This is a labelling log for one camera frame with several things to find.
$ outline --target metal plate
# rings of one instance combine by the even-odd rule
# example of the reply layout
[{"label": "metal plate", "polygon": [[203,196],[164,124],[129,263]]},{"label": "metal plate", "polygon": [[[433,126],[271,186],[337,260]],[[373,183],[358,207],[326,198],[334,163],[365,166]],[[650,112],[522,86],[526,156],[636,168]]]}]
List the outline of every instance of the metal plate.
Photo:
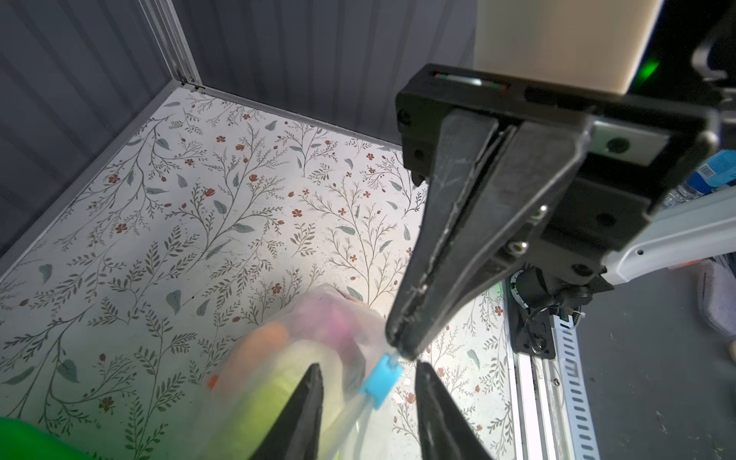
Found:
[{"label": "metal plate", "polygon": [[614,160],[649,166],[667,146],[670,135],[619,121],[596,120],[588,151]]}]

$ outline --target floral tablecloth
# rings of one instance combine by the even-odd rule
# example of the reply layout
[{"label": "floral tablecloth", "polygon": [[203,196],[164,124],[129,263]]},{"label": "floral tablecloth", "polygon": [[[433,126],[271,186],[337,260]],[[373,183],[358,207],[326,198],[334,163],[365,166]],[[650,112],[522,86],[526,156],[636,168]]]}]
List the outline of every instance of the floral tablecloth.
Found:
[{"label": "floral tablecloth", "polygon": [[[0,283],[0,414],[97,458],[163,458],[233,342],[330,283],[387,314],[425,186],[400,152],[176,90]],[[514,457],[498,288],[422,359]],[[390,456],[418,459],[414,365]]]}]

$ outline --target green light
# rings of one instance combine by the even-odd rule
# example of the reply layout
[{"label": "green light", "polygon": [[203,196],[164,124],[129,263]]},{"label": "green light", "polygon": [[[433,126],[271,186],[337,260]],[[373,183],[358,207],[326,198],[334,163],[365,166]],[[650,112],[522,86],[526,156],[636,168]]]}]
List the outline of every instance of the green light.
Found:
[{"label": "green light", "polygon": [[637,72],[637,76],[634,78],[634,83],[631,85],[633,88],[638,88],[641,85],[644,84],[644,82],[651,77],[651,75],[656,71],[657,67],[659,67],[659,61],[650,58],[647,59],[646,62],[642,63],[641,67],[639,67],[639,71]]}]

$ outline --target gray wall panel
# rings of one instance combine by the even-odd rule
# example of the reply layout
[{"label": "gray wall panel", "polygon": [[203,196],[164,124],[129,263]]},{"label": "gray wall panel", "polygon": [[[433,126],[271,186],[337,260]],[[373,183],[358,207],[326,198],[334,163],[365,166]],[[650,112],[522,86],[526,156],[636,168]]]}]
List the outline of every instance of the gray wall panel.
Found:
[{"label": "gray wall panel", "polygon": [[0,0],[0,255],[170,80],[137,0]]},{"label": "gray wall panel", "polygon": [[393,143],[394,98],[417,70],[473,64],[476,5],[174,0],[205,85]]}]

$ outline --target metal bolt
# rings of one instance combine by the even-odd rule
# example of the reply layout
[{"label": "metal bolt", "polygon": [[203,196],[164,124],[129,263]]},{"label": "metal bolt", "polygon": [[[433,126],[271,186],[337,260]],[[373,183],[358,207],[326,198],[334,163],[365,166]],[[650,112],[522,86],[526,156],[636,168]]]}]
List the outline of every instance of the metal bolt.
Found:
[{"label": "metal bolt", "polygon": [[529,245],[526,241],[509,241],[506,245],[509,252],[516,256],[524,255],[528,247]]},{"label": "metal bolt", "polygon": [[529,217],[529,220],[532,221],[532,222],[539,222],[540,220],[544,219],[544,217],[547,215],[547,210],[548,209],[549,208],[548,208],[547,205],[541,205],[539,207],[539,209],[537,209],[536,211],[534,211],[534,214],[532,214]]}]

